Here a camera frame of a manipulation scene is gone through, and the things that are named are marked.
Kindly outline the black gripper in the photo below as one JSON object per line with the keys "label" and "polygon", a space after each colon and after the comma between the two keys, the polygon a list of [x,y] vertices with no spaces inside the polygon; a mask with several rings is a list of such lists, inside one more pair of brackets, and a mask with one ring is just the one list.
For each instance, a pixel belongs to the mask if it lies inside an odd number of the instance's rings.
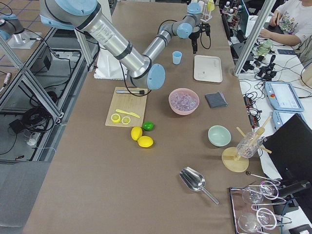
{"label": "black gripper", "polygon": [[205,32],[206,36],[210,38],[210,25],[208,23],[201,23],[193,29],[193,32],[189,35],[189,39],[192,42],[193,54],[197,53],[197,39],[201,34]]}

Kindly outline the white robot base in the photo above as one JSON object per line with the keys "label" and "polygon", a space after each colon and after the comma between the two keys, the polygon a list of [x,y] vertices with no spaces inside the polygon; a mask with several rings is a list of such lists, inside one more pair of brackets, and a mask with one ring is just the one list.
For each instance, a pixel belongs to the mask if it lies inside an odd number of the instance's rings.
{"label": "white robot base", "polygon": [[127,71],[128,69],[109,51],[100,49],[94,73],[95,79],[123,80],[127,79]]}

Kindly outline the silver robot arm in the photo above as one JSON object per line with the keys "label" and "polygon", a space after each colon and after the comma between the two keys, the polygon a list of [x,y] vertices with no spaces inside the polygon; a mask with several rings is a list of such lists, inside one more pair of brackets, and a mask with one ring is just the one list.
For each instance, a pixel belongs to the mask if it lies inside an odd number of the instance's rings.
{"label": "silver robot arm", "polygon": [[138,88],[159,89],[165,81],[165,69],[154,59],[168,45],[171,38],[188,38],[201,23],[202,8],[191,2],[187,15],[178,22],[164,25],[147,49],[140,54],[103,15],[96,0],[41,0],[40,18],[45,25],[58,29],[89,33],[100,45],[128,70],[127,77]]}

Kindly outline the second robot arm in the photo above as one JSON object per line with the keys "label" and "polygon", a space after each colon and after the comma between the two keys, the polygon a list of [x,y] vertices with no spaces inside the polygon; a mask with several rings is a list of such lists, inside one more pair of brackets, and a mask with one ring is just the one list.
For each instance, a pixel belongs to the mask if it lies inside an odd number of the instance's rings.
{"label": "second robot arm", "polygon": [[31,49],[36,35],[25,30],[15,14],[0,15],[0,36],[13,49]]}

